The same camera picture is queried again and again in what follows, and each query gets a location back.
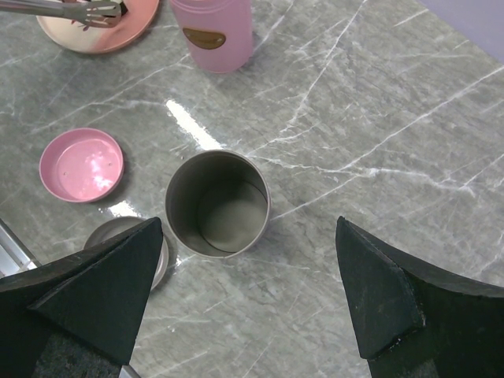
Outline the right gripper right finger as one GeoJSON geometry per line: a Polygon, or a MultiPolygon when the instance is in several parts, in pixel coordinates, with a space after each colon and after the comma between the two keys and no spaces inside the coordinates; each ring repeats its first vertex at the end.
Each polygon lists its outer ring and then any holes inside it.
{"type": "Polygon", "coordinates": [[[501,377],[503,289],[399,250],[340,217],[338,265],[373,377],[501,377]]]}

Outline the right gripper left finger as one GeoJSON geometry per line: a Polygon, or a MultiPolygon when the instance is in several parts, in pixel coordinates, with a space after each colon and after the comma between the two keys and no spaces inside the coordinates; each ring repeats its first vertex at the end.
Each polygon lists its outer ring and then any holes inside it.
{"type": "Polygon", "coordinates": [[[3,377],[118,377],[142,323],[163,240],[138,228],[145,250],[107,244],[1,280],[3,377]]]}

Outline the grey container lid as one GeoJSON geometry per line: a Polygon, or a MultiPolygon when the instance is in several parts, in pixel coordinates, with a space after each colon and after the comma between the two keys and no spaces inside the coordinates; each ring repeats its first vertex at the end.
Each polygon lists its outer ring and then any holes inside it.
{"type": "MultiPolygon", "coordinates": [[[[146,244],[140,244],[140,242],[143,241],[143,238],[138,237],[138,228],[145,221],[146,219],[141,217],[118,217],[108,220],[104,224],[98,226],[89,235],[83,248],[87,250],[94,248],[95,246],[107,244],[109,240],[111,240],[112,242],[117,242],[117,246],[126,246],[128,250],[135,247],[139,250],[139,252],[135,252],[135,254],[139,255],[145,250],[146,244]]],[[[157,268],[154,271],[150,288],[151,291],[153,291],[154,288],[162,281],[168,270],[169,244],[168,238],[165,234],[163,234],[162,244],[157,256],[157,268]]]]}

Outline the pink container lid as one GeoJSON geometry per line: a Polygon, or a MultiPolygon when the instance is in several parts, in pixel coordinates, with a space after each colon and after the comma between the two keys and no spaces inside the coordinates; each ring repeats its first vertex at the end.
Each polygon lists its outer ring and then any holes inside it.
{"type": "Polygon", "coordinates": [[[76,128],[54,138],[39,160],[43,186],[66,202],[96,202],[109,195],[124,174],[124,155],[110,134],[76,128]]]}

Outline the grey cylindrical container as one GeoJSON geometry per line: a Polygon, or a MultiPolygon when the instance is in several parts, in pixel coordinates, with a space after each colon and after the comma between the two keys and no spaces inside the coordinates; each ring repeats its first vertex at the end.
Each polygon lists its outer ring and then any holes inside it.
{"type": "Polygon", "coordinates": [[[209,258],[230,258],[258,242],[272,211],[268,184],[248,158],[207,150],[172,175],[165,213],[177,241],[209,258]]]}

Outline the metal tongs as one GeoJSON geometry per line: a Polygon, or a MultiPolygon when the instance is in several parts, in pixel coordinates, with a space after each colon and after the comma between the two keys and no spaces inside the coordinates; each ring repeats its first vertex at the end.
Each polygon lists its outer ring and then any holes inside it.
{"type": "Polygon", "coordinates": [[[1,11],[74,20],[91,28],[113,28],[122,18],[120,6],[112,1],[1,1],[1,11]]]}

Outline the sushi roll piece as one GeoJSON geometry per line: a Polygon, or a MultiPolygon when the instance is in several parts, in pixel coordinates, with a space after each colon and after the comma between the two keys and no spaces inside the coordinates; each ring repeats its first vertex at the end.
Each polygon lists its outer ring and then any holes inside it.
{"type": "Polygon", "coordinates": [[[113,2],[120,6],[120,14],[122,17],[128,13],[128,7],[126,6],[124,0],[113,0],[113,2]]]}

